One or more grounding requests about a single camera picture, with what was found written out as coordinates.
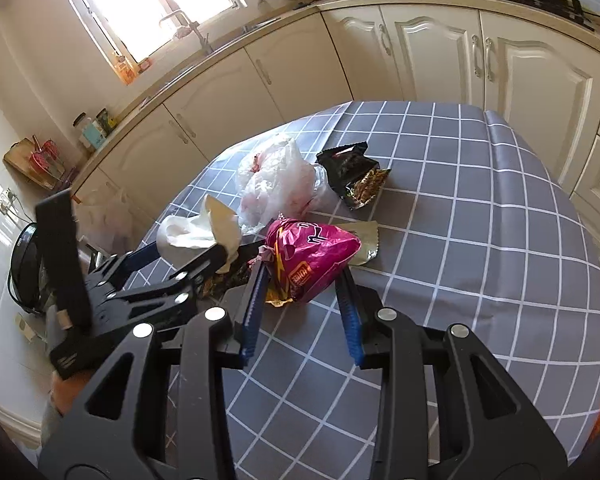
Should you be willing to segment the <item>person's left hand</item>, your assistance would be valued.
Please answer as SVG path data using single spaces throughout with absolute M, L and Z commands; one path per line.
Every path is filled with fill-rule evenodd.
M 52 374 L 50 400 L 59 414 L 65 415 L 71 410 L 74 400 L 90 381 L 92 373 L 76 373 L 68 379 L 62 379 L 57 372 Z

